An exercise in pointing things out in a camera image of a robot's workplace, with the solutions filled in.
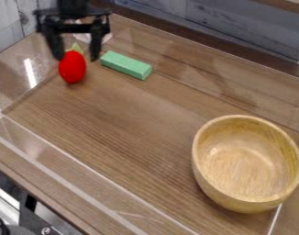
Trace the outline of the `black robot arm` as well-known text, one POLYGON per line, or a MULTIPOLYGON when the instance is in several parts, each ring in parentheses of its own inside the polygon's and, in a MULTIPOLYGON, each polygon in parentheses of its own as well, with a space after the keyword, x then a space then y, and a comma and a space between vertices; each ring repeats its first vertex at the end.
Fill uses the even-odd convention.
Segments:
POLYGON ((99 59, 102 41, 111 33, 113 11, 91 5, 90 0, 57 0, 57 6, 34 11, 37 31, 46 38, 53 56, 62 61, 66 56, 63 34, 90 34, 91 61, 99 59))

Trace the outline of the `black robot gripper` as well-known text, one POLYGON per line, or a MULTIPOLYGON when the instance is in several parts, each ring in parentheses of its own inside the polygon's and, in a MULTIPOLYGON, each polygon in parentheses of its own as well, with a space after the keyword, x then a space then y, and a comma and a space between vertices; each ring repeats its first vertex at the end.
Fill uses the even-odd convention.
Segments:
POLYGON ((66 33, 90 33, 91 43, 90 53, 91 61, 97 61, 102 48, 102 32, 111 32, 111 10, 90 6, 86 12, 62 12, 58 7, 38 9, 34 11, 38 22, 38 32, 46 36, 46 40, 53 51, 53 56, 62 61, 65 58, 65 41, 61 34, 66 33), (93 21, 85 24, 75 24, 77 20, 91 17, 93 21))

